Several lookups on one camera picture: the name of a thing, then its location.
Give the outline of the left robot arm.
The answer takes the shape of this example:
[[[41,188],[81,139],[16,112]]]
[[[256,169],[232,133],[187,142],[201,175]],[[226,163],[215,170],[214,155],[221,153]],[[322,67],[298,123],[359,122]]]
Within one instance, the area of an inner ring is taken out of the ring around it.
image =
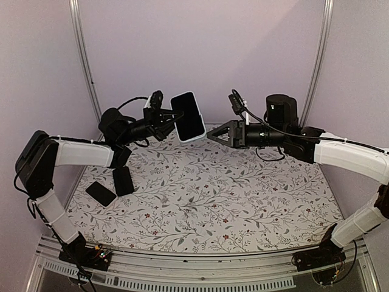
[[[183,111],[147,107],[143,109],[143,119],[135,120],[124,116],[117,108],[110,108],[103,113],[98,125],[103,142],[49,136],[42,130],[30,138],[16,161],[15,178],[22,182],[21,192],[35,203],[46,224],[68,245],[66,252],[77,264],[90,259],[90,250],[78,241],[82,235],[55,194],[55,168],[62,165],[121,168],[131,154],[128,148],[131,143],[151,136],[158,141],[166,139],[174,130],[175,121],[183,115]]]

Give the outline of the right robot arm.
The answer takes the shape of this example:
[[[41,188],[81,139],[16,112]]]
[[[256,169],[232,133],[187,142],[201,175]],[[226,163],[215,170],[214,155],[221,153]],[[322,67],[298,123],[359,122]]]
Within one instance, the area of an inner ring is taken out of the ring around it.
[[[236,149],[282,148],[299,161],[340,167],[379,182],[377,194],[369,202],[326,231],[314,253],[319,265],[327,265],[355,238],[388,220],[388,150],[337,137],[323,129],[300,127],[297,102],[284,94],[266,97],[263,118],[249,111],[236,90],[229,100],[240,120],[209,131],[209,139]]]

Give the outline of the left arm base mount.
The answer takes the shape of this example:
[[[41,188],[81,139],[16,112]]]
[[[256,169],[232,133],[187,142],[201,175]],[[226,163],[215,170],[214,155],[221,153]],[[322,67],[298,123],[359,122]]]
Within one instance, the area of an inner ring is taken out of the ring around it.
[[[107,271],[111,263],[112,251],[100,245],[94,247],[66,246],[58,258],[63,262],[79,264],[85,268]]]

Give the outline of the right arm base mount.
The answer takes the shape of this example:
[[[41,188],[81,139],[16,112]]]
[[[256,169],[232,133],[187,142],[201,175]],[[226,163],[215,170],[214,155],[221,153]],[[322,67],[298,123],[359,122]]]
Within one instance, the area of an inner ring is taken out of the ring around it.
[[[332,251],[330,248],[315,248],[296,252],[292,256],[291,263],[297,268],[297,271],[307,271],[332,265],[331,268],[312,273],[312,278],[317,284],[328,286],[337,280],[345,259],[346,255],[342,250]]]

